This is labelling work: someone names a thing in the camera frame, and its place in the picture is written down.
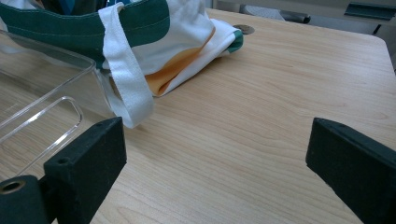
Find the wooden table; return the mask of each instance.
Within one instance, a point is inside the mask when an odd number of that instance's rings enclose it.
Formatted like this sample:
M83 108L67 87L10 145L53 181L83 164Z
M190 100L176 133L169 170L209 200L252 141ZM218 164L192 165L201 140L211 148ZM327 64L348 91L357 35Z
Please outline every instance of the wooden table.
M361 223L304 158L314 117L396 149L384 41L208 12L256 31L126 130L128 163L93 223Z

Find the green bag trim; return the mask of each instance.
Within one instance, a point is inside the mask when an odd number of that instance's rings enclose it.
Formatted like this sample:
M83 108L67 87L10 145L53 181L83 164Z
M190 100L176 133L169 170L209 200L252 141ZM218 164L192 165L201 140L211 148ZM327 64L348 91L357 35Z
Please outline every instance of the green bag trim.
M18 9L0 3L0 15L10 33L69 49L102 66L105 28L97 12L65 16L41 9ZM132 47L163 38L170 27L166 0L143 0L125 6L120 22Z
M236 30L233 34L235 35L235 41L227 48L230 53L239 50L244 45L244 35L242 34L242 31Z

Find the transparent plastic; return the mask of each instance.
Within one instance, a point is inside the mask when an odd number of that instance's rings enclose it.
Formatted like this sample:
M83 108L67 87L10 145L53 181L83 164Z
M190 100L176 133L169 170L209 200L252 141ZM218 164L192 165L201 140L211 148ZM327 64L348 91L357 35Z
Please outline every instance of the transparent plastic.
M112 118L91 59L0 31L0 181L43 163Z

